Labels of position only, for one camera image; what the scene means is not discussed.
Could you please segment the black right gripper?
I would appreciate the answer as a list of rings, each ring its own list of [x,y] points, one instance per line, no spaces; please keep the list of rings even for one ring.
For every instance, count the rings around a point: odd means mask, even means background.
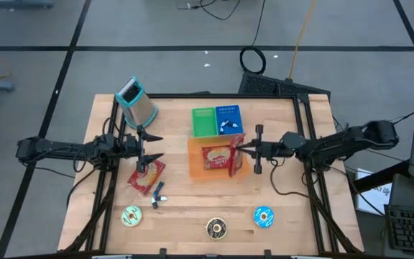
[[[255,173],[262,173],[262,164],[261,159],[265,158],[266,160],[271,160],[274,157],[277,157],[279,154],[279,149],[281,145],[278,142],[264,142],[262,140],[262,133],[264,131],[263,124],[257,124],[255,127],[255,132],[257,133],[256,140],[251,140],[248,143],[242,143],[236,148],[239,152],[246,153],[252,158],[255,158]],[[247,149],[246,147],[255,147],[255,150]]]

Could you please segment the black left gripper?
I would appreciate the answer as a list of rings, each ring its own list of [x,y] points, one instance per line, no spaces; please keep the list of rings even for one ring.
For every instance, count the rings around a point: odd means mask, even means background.
[[[121,144],[121,156],[123,158],[137,158],[136,169],[140,173],[144,173],[145,165],[149,165],[156,159],[163,156],[163,153],[156,153],[151,155],[144,154],[144,145],[143,142],[154,142],[162,140],[162,137],[151,135],[144,131],[142,125],[137,126],[137,136],[132,136],[131,134],[125,135],[126,140]]]

